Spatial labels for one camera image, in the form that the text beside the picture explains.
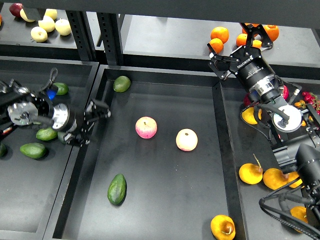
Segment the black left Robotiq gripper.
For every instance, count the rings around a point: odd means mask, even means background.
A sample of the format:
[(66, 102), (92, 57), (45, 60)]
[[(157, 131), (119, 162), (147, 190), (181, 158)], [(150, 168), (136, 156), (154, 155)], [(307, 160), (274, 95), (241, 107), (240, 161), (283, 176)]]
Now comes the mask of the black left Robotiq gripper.
[(91, 142), (90, 129), (95, 122), (110, 117), (109, 105), (97, 99), (90, 100), (84, 113), (74, 111), (66, 104), (59, 103), (53, 107), (52, 128), (56, 132), (64, 133), (63, 140), (66, 144), (83, 147)]

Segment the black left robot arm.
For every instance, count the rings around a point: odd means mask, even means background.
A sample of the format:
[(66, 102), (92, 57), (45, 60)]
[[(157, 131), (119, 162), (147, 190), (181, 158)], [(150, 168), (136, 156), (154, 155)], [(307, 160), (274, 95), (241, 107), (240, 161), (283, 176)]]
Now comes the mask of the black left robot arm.
[(12, 79), (0, 83), (0, 138), (4, 139), (16, 128), (37, 125), (63, 133), (65, 143), (81, 147), (87, 145), (95, 123), (111, 116), (110, 107), (91, 99), (84, 111), (75, 111), (65, 103), (53, 104), (58, 87), (54, 84), (58, 69), (52, 68), (49, 80), (39, 90), (30, 90)]

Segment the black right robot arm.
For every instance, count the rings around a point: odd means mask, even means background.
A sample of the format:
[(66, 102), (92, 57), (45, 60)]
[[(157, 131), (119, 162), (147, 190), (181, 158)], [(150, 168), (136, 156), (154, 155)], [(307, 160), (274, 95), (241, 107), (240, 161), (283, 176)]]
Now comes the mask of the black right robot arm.
[(297, 173), (301, 195), (289, 184), (276, 187), (259, 198), (259, 208), (311, 239), (320, 237), (320, 117), (311, 103), (296, 107), (294, 93), (283, 95), (288, 82), (282, 80), (265, 61), (261, 52), (273, 47), (273, 39), (261, 24), (242, 23), (247, 38), (230, 55), (210, 51), (209, 67), (220, 80), (234, 75), (248, 93), (253, 108), (253, 129), (264, 135), (266, 150), (273, 154), (283, 174)]

